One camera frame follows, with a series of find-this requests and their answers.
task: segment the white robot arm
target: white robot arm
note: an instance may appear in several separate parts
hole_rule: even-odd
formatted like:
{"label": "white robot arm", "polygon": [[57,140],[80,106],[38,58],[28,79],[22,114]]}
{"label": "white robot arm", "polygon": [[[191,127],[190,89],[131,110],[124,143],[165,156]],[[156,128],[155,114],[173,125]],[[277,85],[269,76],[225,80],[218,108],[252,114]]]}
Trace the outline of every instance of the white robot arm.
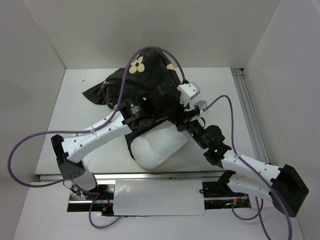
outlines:
{"label": "white robot arm", "polygon": [[95,131],[112,113],[86,129],[91,133],[53,136],[51,142],[63,179],[72,180],[85,191],[98,192],[96,179],[84,165],[83,158],[117,137],[147,128],[156,121],[168,120],[178,131],[187,131],[202,149],[207,149],[204,156],[210,164],[226,170],[219,179],[224,188],[272,201],[279,211],[283,211],[261,178],[239,159],[241,156],[280,195],[289,216],[295,217],[309,193],[296,170],[289,165],[278,167],[240,153],[236,155],[223,143],[225,137],[218,126],[210,125],[204,129],[198,122],[197,118],[206,106],[204,101],[186,111],[190,100],[199,93],[200,89],[194,83],[181,84],[177,88],[159,85],[151,95],[123,102],[110,124],[100,130]]}

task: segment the white pillow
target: white pillow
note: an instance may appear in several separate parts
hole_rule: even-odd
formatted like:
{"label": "white pillow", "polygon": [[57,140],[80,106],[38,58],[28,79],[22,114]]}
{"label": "white pillow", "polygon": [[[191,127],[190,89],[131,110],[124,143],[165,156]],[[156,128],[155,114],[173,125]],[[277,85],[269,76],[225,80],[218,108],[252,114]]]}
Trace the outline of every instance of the white pillow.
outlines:
{"label": "white pillow", "polygon": [[177,131],[173,123],[165,121],[134,139],[131,152],[141,167],[153,169],[178,151],[187,140],[185,132]]}

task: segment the black cloth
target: black cloth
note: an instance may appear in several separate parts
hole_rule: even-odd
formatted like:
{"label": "black cloth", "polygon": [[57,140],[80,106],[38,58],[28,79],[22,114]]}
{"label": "black cloth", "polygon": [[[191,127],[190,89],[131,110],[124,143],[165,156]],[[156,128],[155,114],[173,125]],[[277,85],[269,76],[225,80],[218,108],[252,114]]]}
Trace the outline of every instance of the black cloth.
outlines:
{"label": "black cloth", "polygon": [[[109,108],[113,109],[118,101],[124,71],[124,68],[118,69],[103,82],[83,92],[83,95],[94,104],[108,105]],[[144,50],[131,63],[131,68],[125,78],[121,102],[128,98],[138,97],[141,94],[151,93],[160,83],[178,86],[180,80],[172,63],[162,51]],[[130,148],[132,141],[161,123],[156,122],[149,128],[134,131],[125,136],[128,150],[133,159]]]}

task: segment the red wire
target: red wire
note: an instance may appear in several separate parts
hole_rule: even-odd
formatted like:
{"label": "red wire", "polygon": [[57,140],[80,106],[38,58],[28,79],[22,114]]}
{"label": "red wire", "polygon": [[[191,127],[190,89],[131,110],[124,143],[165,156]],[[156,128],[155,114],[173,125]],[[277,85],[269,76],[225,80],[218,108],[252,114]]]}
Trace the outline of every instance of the red wire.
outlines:
{"label": "red wire", "polygon": [[106,194],[104,194],[104,196],[105,196],[105,199],[107,199],[107,200],[108,200],[108,205],[111,205],[111,203],[110,203],[109,198],[107,197],[107,195],[106,195]]}
{"label": "red wire", "polygon": [[237,203],[237,202],[240,202],[241,199],[242,199],[242,197],[244,197],[244,194],[243,194],[243,193],[241,193],[241,196],[240,196],[240,197],[238,197],[238,198],[235,199],[235,202],[236,202],[236,203]]}
{"label": "red wire", "polygon": [[104,205],[104,200],[103,200],[103,198],[102,198],[102,195],[99,193],[99,195],[100,195],[100,198],[101,198],[101,205],[102,205],[102,207],[105,207],[105,205]]}

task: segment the cable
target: cable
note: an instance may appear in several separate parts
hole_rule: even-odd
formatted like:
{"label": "cable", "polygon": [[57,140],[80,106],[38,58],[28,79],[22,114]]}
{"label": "cable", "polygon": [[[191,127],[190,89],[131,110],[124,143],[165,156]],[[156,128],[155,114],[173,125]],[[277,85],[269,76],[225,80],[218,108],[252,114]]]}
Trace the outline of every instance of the cable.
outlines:
{"label": "cable", "polygon": [[238,203],[238,202],[240,202],[240,201],[242,200],[242,197],[244,197],[244,194],[243,194],[243,193],[241,193],[241,196],[239,196],[238,198],[234,199],[233,201],[234,201],[235,203]]}
{"label": "cable", "polygon": [[[116,115],[117,111],[119,110],[119,106],[120,106],[120,103],[122,101],[122,96],[123,96],[123,93],[124,93],[124,88],[125,88],[125,82],[126,82],[126,76],[128,74],[128,70],[131,66],[131,62],[134,60],[134,58],[142,51],[144,50],[149,50],[149,49],[156,49],[156,50],[160,50],[166,54],[168,54],[176,63],[176,65],[178,66],[180,72],[181,72],[181,75],[182,75],[182,82],[186,81],[186,76],[185,76],[185,73],[180,65],[180,63],[178,62],[178,60],[176,59],[176,57],[170,53],[169,51],[165,50],[164,48],[162,47],[158,47],[158,46],[146,46],[146,47],[143,47],[141,49],[139,49],[138,51],[136,51],[132,57],[130,58],[130,60],[128,61],[128,63],[126,64],[125,66],[125,69],[124,69],[124,73],[123,73],[123,76],[122,76],[122,82],[121,82],[121,88],[120,88],[120,92],[119,92],[119,98],[118,98],[118,101],[116,103],[116,106],[115,106],[115,109],[112,113],[112,115],[109,117],[109,119],[103,123],[102,125],[96,127],[94,129],[94,131],[98,131],[102,128],[104,128],[105,126],[107,126],[111,120],[114,118],[114,116]],[[21,184],[25,187],[29,187],[29,188],[43,188],[43,187],[48,187],[48,186],[52,186],[54,184],[58,184],[58,183],[61,183],[63,180],[58,180],[58,181],[54,181],[54,182],[50,182],[50,183],[47,183],[47,184],[43,184],[43,185],[33,185],[33,184],[29,184],[29,183],[26,183],[26,182],[23,182],[21,181],[19,178],[17,178],[15,176],[15,174],[13,173],[12,171],[12,167],[11,167],[11,162],[12,162],[12,158],[13,158],[13,155],[15,153],[15,151],[17,150],[17,148],[23,144],[25,141],[29,140],[29,139],[32,139],[34,137],[37,137],[37,136],[41,136],[41,135],[47,135],[47,134],[90,134],[91,133],[91,130],[79,130],[79,131],[76,131],[76,130],[50,130],[50,131],[41,131],[41,132],[37,132],[37,133],[34,133],[34,134],[31,134],[29,136],[26,136],[25,138],[21,139],[14,147],[13,149],[11,150],[10,154],[9,154],[9,157],[8,157],[8,161],[7,161],[7,170],[10,174],[10,176],[12,177],[13,180],[15,180],[18,184]]]}
{"label": "cable", "polygon": [[[259,202],[258,202],[258,198],[257,198],[257,197],[255,197],[255,202],[256,202],[257,208],[259,209]],[[259,216],[259,220],[260,220],[260,223],[261,223],[261,227],[262,227],[262,230],[263,230],[266,238],[267,238],[268,240],[272,240],[271,237],[269,236],[267,230],[266,230],[265,223],[264,223],[264,221],[263,221],[263,219],[262,219],[262,216],[261,216],[261,211],[258,211],[257,214],[258,214],[258,216]]]}
{"label": "cable", "polygon": [[[233,148],[233,151],[235,153],[235,155],[238,155],[238,152],[236,150],[236,147],[235,147],[235,126],[234,126],[234,109],[233,109],[233,106],[232,106],[232,102],[231,102],[231,99],[230,97],[228,97],[227,95],[223,94],[219,97],[217,97],[212,103],[210,103],[203,111],[207,111],[213,104],[215,104],[218,100],[220,100],[221,98],[226,98],[229,102],[229,106],[230,106],[230,113],[231,113],[231,144],[232,144],[232,148]],[[250,168],[255,174],[257,174],[259,176],[259,178],[265,183],[265,185],[270,189],[272,195],[276,198],[276,200],[278,201],[280,207],[282,208],[283,210],[283,213],[285,215],[285,218],[286,218],[286,221],[287,221],[287,224],[288,224],[288,240],[291,240],[292,239],[292,224],[291,224],[291,221],[290,221],[290,217],[289,217],[289,213],[284,205],[284,203],[282,202],[282,200],[280,199],[278,193],[271,187],[271,185],[267,182],[267,180],[261,175],[259,174],[259,172],[253,167],[251,166],[249,163],[247,163],[241,156],[239,156],[239,159],[241,162],[243,162],[248,168]],[[267,238],[268,238],[268,235],[267,235],[267,232],[265,231],[265,228],[264,228],[264,223],[262,221],[262,218],[260,218],[260,222],[261,222],[261,226],[263,228],[263,231],[264,233],[266,234]]]}
{"label": "cable", "polygon": [[200,119],[203,121],[203,128],[206,126],[206,120],[203,117],[200,117]]}
{"label": "cable", "polygon": [[103,195],[105,196],[105,199],[108,201],[108,205],[112,205],[112,203],[110,203],[110,200],[109,200],[107,194],[104,193]]}
{"label": "cable", "polygon": [[69,189],[69,190],[70,190],[71,192],[73,192],[74,194],[77,194],[77,191],[76,191],[76,190],[72,189],[71,187],[67,187],[67,186],[65,185],[65,180],[63,180],[62,185],[65,186],[67,189]]}
{"label": "cable", "polygon": [[86,191],[84,190],[83,188],[81,188],[79,185],[77,185],[76,183],[73,183],[74,185],[76,185],[76,187],[78,189],[81,190],[81,192],[83,193],[86,193],[86,194],[90,194],[90,195],[95,195],[94,199],[92,200],[91,204],[90,204],[90,207],[89,207],[89,222],[91,224],[91,226],[93,226],[94,228],[96,229],[106,229],[108,227],[111,227],[112,225],[114,225],[116,222],[118,222],[122,216],[119,216],[117,217],[113,222],[109,223],[108,225],[105,225],[105,226],[98,226],[98,225],[95,225],[94,222],[92,221],[92,217],[91,217],[91,212],[92,212],[92,207],[95,203],[95,201],[97,200],[97,198],[100,196],[100,193],[99,192],[91,192],[91,191]]}
{"label": "cable", "polygon": [[116,220],[114,220],[113,222],[109,223],[108,225],[105,225],[105,226],[97,226],[97,225],[95,225],[94,222],[92,221],[92,218],[91,218],[91,211],[92,211],[92,207],[94,205],[94,202],[97,200],[98,197],[99,197],[99,193],[95,196],[95,198],[92,200],[92,203],[90,204],[89,222],[96,229],[106,229],[106,228],[111,227],[112,225],[114,225],[116,222],[118,222],[121,219],[121,216],[117,217]]}
{"label": "cable", "polygon": [[100,195],[100,199],[101,199],[101,205],[102,205],[102,207],[105,207],[105,205],[104,205],[104,199],[102,198],[102,195],[101,194],[99,194]]}
{"label": "cable", "polygon": [[249,218],[244,218],[242,216],[239,216],[238,214],[236,214],[235,212],[235,205],[232,206],[231,210],[233,212],[233,214],[238,218],[238,219],[241,219],[241,220],[244,220],[244,221],[250,221],[250,220],[253,220],[253,219],[256,219],[258,216],[259,216],[259,213],[261,214],[261,211],[262,211],[262,208],[264,207],[264,200],[261,199],[261,206],[259,207],[259,205],[257,205],[257,209],[258,209],[258,212],[256,215],[252,216],[252,217],[249,217]]}

